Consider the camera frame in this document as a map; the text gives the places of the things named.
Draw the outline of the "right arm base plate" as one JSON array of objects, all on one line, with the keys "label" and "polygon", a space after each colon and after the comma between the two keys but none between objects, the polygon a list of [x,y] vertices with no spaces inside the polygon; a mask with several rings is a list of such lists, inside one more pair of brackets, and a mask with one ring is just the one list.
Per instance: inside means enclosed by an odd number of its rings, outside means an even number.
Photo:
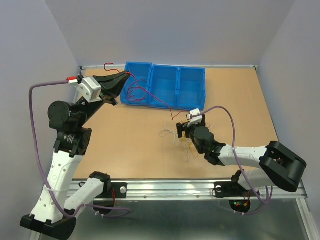
[{"label": "right arm base plate", "polygon": [[238,183],[230,181],[218,181],[210,184],[211,195],[215,198],[254,197],[253,190],[246,190]]}]

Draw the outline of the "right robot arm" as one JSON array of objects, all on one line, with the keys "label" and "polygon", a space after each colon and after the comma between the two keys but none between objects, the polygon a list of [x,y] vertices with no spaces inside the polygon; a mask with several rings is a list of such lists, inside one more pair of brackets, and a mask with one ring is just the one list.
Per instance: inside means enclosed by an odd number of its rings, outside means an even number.
[{"label": "right robot arm", "polygon": [[205,120],[177,123],[177,136],[191,139],[195,149],[213,166],[238,166],[230,182],[231,192],[276,186],[294,193],[302,180],[307,163],[278,141],[260,147],[233,147],[215,140]]}]

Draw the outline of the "right blue bin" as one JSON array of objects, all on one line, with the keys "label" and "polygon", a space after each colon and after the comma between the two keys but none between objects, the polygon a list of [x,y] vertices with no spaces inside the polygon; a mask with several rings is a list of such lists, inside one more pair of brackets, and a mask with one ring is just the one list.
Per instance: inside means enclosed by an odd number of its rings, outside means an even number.
[{"label": "right blue bin", "polygon": [[180,67],[176,108],[193,110],[205,108],[206,69],[201,67]]}]

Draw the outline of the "aluminium front rail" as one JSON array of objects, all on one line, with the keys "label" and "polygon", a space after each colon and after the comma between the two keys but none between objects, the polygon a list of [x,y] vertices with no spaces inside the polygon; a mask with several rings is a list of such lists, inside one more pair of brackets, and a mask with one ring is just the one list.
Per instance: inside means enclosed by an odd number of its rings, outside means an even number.
[{"label": "aluminium front rail", "polygon": [[[85,179],[72,180],[66,197],[75,194],[81,187],[79,184]],[[206,200],[243,200],[248,197],[212,196],[211,184],[230,182],[227,178],[199,178],[199,179],[112,179],[111,182],[126,182],[126,198],[116,198],[116,201],[206,201]],[[277,199],[306,199],[307,193],[302,183],[296,192],[287,192],[276,186],[273,187],[272,200]]]}]

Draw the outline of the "middle blue bin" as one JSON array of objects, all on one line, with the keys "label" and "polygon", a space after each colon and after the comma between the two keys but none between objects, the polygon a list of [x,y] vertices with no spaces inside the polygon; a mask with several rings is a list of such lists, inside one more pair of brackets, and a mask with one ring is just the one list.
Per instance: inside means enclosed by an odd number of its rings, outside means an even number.
[{"label": "middle blue bin", "polygon": [[179,66],[159,64],[152,66],[148,90],[149,107],[177,109],[179,73]]}]

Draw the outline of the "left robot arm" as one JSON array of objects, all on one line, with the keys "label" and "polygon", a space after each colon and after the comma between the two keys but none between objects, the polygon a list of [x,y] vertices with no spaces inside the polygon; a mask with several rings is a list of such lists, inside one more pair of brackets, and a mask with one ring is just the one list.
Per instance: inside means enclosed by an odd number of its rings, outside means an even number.
[{"label": "left robot arm", "polygon": [[77,75],[63,81],[80,93],[75,103],[53,102],[47,111],[49,127],[56,130],[50,171],[43,174],[41,195],[30,214],[24,215],[20,226],[57,240],[67,240],[72,235],[77,219],[85,208],[92,208],[103,217],[120,216],[130,210],[116,206],[116,199],[127,196],[128,185],[112,183],[110,175],[95,171],[72,196],[68,196],[74,174],[83,160],[92,135],[86,122],[105,104],[116,106],[130,72],[113,75]]}]

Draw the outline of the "left blue bin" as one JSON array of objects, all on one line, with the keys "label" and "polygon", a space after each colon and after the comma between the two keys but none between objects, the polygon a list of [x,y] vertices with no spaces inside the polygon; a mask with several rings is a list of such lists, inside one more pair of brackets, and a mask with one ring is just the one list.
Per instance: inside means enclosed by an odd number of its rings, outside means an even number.
[{"label": "left blue bin", "polygon": [[120,94],[124,105],[147,106],[149,81],[152,73],[152,63],[127,61],[125,70],[132,75],[126,81]]}]

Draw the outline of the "blue bin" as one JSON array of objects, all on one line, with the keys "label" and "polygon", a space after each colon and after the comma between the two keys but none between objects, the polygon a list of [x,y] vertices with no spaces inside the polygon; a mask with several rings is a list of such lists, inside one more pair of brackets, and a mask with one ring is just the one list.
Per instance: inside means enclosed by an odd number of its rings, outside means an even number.
[{"label": "blue bin", "polygon": [[120,94],[124,105],[147,106],[149,81],[152,73],[152,63],[127,61],[125,70],[132,75],[126,81]]},{"label": "blue bin", "polygon": [[176,108],[193,110],[205,108],[206,69],[201,67],[180,67]]},{"label": "blue bin", "polygon": [[149,107],[177,109],[179,73],[179,66],[159,64],[152,66],[148,90]]}]

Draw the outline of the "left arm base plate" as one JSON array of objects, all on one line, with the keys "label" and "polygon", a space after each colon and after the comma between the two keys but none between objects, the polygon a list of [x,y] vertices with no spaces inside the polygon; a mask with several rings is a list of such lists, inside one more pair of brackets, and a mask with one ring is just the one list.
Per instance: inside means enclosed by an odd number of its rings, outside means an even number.
[{"label": "left arm base plate", "polygon": [[112,199],[115,194],[116,199],[125,199],[127,197],[128,184],[126,182],[109,182],[104,184],[102,193],[97,199]]}]

